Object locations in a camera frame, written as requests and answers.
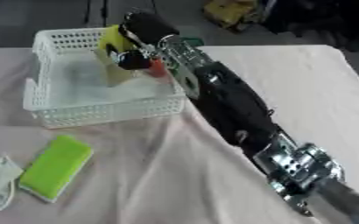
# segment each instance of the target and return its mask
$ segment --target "wrinkled fabric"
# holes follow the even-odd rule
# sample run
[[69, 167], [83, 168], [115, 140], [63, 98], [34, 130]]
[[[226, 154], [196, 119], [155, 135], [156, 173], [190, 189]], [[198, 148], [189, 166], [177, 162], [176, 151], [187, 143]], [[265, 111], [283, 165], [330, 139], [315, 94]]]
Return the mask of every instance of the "wrinkled fabric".
[[[327, 46], [207, 46], [302, 144], [325, 148], [359, 191], [359, 77]], [[179, 115], [48, 130], [22, 109], [29, 49], [0, 49], [0, 153], [25, 168], [68, 134], [95, 154], [55, 204], [17, 191], [0, 224], [318, 223], [297, 215], [188, 101]]]

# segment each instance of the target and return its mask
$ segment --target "floor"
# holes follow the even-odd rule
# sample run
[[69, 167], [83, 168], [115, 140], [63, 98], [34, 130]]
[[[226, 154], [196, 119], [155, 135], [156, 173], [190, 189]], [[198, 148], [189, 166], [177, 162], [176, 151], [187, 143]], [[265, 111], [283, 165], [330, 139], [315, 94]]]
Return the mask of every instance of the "floor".
[[[85, 11], [88, 0], [0, 0], [0, 47], [28, 47], [39, 30], [102, 25], [100, 9], [103, 0], [91, 0], [88, 22]], [[109, 24], [122, 21], [126, 11], [153, 11], [151, 0], [108, 0]], [[253, 26], [242, 34], [233, 34], [201, 15], [208, 0], [155, 0], [158, 14], [179, 28], [186, 36], [197, 36], [210, 46], [247, 45], [314, 45], [323, 42], [312, 32], [304, 38], [291, 33], [275, 35], [262, 26]], [[348, 62], [359, 74], [359, 52], [344, 52]]]

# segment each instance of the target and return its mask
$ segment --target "white cloth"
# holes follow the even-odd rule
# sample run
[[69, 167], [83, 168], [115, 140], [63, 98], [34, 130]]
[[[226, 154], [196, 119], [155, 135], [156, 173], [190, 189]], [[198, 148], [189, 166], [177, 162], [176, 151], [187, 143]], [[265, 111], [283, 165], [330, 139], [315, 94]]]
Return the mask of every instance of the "white cloth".
[[[359, 77], [339, 51], [319, 45], [203, 49], [246, 80], [295, 140], [335, 157], [359, 191]], [[28, 165], [61, 133], [90, 144], [95, 154], [55, 204], [18, 192], [0, 224], [314, 223], [288, 208], [190, 103], [181, 115], [41, 129], [21, 109], [28, 57], [28, 49], [0, 49], [0, 153]]]

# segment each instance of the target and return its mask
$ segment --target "green sponge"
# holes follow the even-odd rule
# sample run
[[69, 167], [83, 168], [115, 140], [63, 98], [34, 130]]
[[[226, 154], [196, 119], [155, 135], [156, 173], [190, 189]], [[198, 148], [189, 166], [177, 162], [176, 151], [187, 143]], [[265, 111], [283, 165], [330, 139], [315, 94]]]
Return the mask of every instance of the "green sponge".
[[92, 154], [86, 144], [70, 136], [57, 136], [25, 171], [19, 186], [53, 203]]

